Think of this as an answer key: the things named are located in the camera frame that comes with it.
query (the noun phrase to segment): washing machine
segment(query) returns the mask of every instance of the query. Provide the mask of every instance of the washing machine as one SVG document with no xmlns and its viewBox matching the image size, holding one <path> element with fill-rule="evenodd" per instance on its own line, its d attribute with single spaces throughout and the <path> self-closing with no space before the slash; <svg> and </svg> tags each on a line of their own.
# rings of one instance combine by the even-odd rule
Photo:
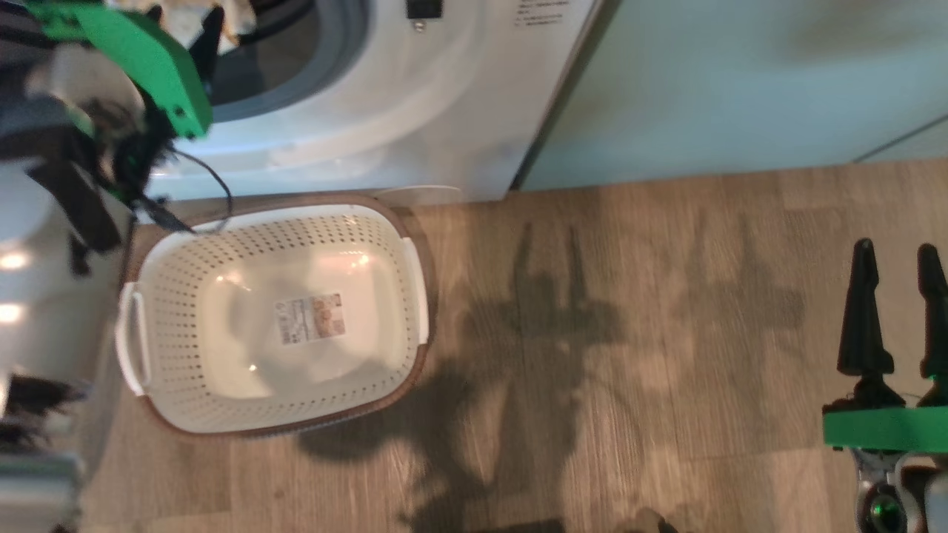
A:
<svg viewBox="0 0 948 533">
<path fill-rule="evenodd" d="M 235 195 L 369 191 L 395 204 L 504 196 L 599 0 L 255 0 L 221 56 L 214 124 L 178 148 Z M 223 193 L 185 160 L 150 195 Z"/>
</svg>

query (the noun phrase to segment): basket handle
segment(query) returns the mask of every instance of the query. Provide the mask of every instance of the basket handle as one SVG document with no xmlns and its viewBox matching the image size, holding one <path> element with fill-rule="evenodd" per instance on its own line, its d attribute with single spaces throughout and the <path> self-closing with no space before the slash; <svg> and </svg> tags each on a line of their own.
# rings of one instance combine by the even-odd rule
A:
<svg viewBox="0 0 948 533">
<path fill-rule="evenodd" d="M 145 395 L 145 387 L 152 381 L 152 369 L 149 364 L 148 356 L 148 333 L 145 329 L 145 317 L 141 310 L 145 306 L 145 299 L 138 292 L 138 284 L 128 283 L 121 290 L 118 297 L 118 319 L 116 320 L 116 355 L 118 356 L 118 367 L 121 369 L 122 377 L 128 388 L 136 396 Z M 138 348 L 141 353 L 141 369 L 144 374 L 143 379 L 138 379 L 135 373 L 135 366 L 132 364 L 132 358 L 129 355 L 131 344 L 129 337 L 131 328 L 129 328 L 129 315 L 135 313 L 136 325 L 138 326 Z"/>
<path fill-rule="evenodd" d="M 418 248 L 410 237 L 402 237 L 405 243 L 405 255 L 409 260 L 409 275 L 415 291 L 415 309 L 418 312 L 418 343 L 428 344 L 428 295 L 425 290 L 425 273 L 421 269 Z"/>
</svg>

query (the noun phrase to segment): laminate flooring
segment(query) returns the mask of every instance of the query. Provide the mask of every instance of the laminate flooring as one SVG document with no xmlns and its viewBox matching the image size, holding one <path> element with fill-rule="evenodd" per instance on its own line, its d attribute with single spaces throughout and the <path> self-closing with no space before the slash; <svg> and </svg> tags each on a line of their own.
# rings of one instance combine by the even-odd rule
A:
<svg viewBox="0 0 948 533">
<path fill-rule="evenodd" d="M 875 242 L 888 382 L 924 394 L 916 251 L 948 250 L 946 207 L 933 160 L 403 211 L 435 317 L 414 389 L 318 431 L 195 443 L 110 361 L 84 531 L 853 531 L 852 461 L 820 417 L 853 385 L 834 370 L 852 246 Z"/>
</svg>

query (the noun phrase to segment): black cable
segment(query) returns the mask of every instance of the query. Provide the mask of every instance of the black cable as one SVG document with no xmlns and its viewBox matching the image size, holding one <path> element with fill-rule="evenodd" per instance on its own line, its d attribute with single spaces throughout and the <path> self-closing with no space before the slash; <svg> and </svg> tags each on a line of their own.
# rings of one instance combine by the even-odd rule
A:
<svg viewBox="0 0 948 533">
<path fill-rule="evenodd" d="M 0 41 L 41 50 L 51 50 L 57 45 L 56 41 L 49 39 L 42 33 L 2 25 L 0 25 Z"/>
<path fill-rule="evenodd" d="M 217 224 L 217 226 L 216 226 L 215 228 L 211 229 L 211 230 L 195 231 L 194 229 L 191 229 L 191 232 L 197 233 L 197 234 L 200 234 L 200 235 L 210 235 L 210 234 L 214 234 L 214 233 L 220 232 L 220 230 L 222 230 L 222 229 L 224 228 L 224 226 L 227 224 L 227 222 L 230 220 L 230 217 L 233 216 L 233 214 L 234 214 L 234 197 L 233 197 L 233 194 L 230 193 L 230 187 L 228 187 L 228 184 L 227 184 L 227 183 L 224 183 L 224 180 L 221 179 L 221 176 L 220 176 L 219 174 L 217 174 L 217 173 L 214 171 L 214 169 L 212 169 L 212 168 L 210 167 L 210 165 L 209 165 L 208 163 L 205 163 L 205 162 L 202 161 L 201 159 L 198 159 L 197 157 L 192 156 L 191 154 L 187 154 L 187 153 L 185 153 L 185 152 L 181 152 L 180 150 L 178 150 L 177 148 L 174 148 L 174 147 L 171 149 L 171 151 L 172 151 L 173 154 L 176 154 L 176 155 L 178 155 L 178 156 L 182 156 L 182 157 L 184 157 L 185 159 L 187 159 L 188 161 L 190 161 L 190 162 L 192 162 L 192 163 L 194 163 L 194 164 L 196 164 L 196 165 L 202 167 L 204 170 L 208 171 L 208 172 L 210 173 L 210 175 L 217 181 L 217 183 L 220 184 L 221 189 L 224 189 L 224 194 L 227 195 L 227 202 L 228 202 L 228 213 L 224 216 L 224 218 L 221 219 L 221 221 Z"/>
</svg>

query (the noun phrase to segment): wire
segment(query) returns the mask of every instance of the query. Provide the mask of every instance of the wire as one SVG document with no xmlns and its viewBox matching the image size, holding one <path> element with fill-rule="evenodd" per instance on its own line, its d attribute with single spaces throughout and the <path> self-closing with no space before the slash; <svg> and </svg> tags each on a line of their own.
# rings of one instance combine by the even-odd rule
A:
<svg viewBox="0 0 948 533">
<path fill-rule="evenodd" d="M 188 161 L 190 161 L 190 162 L 192 162 L 192 163 L 194 163 L 194 164 L 200 166 L 200 167 L 203 168 L 204 170 L 208 171 L 208 172 L 210 173 L 211 177 L 213 177 L 213 178 L 217 181 L 217 183 L 220 184 L 221 189 L 224 189 L 224 194 L 227 195 L 228 213 L 224 216 L 223 219 L 221 219 L 221 221 L 217 224 L 217 226 L 214 227 L 214 228 L 211 229 L 211 230 L 202 230 L 202 231 L 192 230 L 194 233 L 197 233 L 197 234 L 199 234 L 199 235 L 211 235 L 211 234 L 220 232 L 221 230 L 224 229 L 224 226 L 227 225 L 228 221 L 230 220 L 230 217 L 232 217 L 233 214 L 234 214 L 234 197 L 233 197 L 233 194 L 230 193 L 230 187 L 228 187 L 228 184 L 227 184 L 227 183 L 224 183 L 224 180 L 221 179 L 221 176 L 220 176 L 219 174 L 217 174 L 217 173 L 214 171 L 214 169 L 212 169 L 212 168 L 210 167 L 210 165 L 209 165 L 208 163 L 205 163 L 205 162 L 202 161 L 201 159 L 198 159 L 197 157 L 192 156 L 191 154 L 187 154 L 187 153 L 185 153 L 185 152 L 181 152 L 180 150 L 178 150 L 177 148 L 174 148 L 174 147 L 172 147 L 171 151 L 172 151 L 173 154 L 176 154 L 176 155 L 178 155 L 178 156 L 184 157 L 184 158 L 187 159 Z"/>
</svg>

